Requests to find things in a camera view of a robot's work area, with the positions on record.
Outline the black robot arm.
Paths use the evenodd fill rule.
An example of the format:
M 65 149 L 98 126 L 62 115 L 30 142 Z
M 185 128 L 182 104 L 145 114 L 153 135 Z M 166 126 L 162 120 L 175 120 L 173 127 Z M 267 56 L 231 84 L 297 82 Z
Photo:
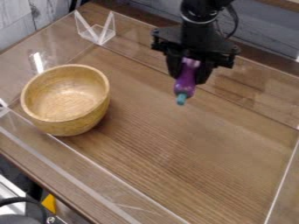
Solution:
M 201 62 L 195 70 L 195 83 L 205 84 L 218 67 L 233 68 L 241 53 L 239 46 L 230 37 L 239 27 L 239 16 L 234 9 L 234 0 L 182 0 L 182 23 L 177 26 L 158 27 L 151 31 L 151 48 L 166 56 L 170 75 L 178 79 L 183 70 L 183 59 Z M 225 37 L 215 28 L 219 13 L 227 9 L 235 27 Z

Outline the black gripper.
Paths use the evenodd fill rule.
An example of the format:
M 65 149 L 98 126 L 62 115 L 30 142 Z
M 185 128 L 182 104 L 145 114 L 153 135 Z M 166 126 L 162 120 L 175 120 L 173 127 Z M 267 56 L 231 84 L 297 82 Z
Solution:
M 170 75 L 177 79 L 183 69 L 183 59 L 198 60 L 195 83 L 207 82 L 214 67 L 233 68 L 239 47 L 217 31 L 214 23 L 218 15 L 210 17 L 183 16 L 182 23 L 153 29 L 153 49 L 162 52 Z

